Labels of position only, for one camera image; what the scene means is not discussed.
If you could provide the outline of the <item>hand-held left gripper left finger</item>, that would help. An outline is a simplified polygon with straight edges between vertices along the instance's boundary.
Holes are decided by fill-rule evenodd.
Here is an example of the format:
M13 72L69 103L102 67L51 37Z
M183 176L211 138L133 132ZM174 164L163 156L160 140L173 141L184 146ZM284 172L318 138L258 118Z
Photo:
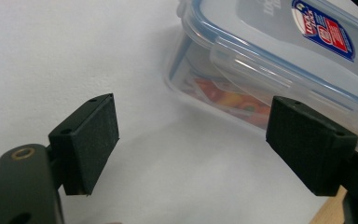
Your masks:
M49 135L67 195L91 195L119 140L113 93L89 99Z

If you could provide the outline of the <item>clear plastic food container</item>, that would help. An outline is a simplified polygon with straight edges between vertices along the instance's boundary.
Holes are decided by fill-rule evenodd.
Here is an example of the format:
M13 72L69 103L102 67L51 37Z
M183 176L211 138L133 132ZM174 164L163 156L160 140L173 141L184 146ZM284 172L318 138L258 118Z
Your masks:
M327 0L179 0L182 36L166 77L227 81L264 104L298 100L358 135L358 19Z

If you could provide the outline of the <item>colourful packet inside container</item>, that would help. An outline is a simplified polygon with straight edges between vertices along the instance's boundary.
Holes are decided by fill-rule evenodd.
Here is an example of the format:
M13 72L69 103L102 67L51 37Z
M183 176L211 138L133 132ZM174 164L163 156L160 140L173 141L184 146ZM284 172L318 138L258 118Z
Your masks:
M270 106L239 90L227 81L216 81L203 77L187 77L182 90L186 94L230 116L261 129L267 128Z

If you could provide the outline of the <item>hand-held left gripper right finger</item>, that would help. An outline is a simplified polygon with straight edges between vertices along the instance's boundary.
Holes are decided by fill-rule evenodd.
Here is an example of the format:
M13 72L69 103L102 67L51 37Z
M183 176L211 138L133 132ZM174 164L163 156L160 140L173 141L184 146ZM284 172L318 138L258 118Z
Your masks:
M313 194L334 196L344 187L358 195L353 164L358 136L323 114L275 96L266 141Z

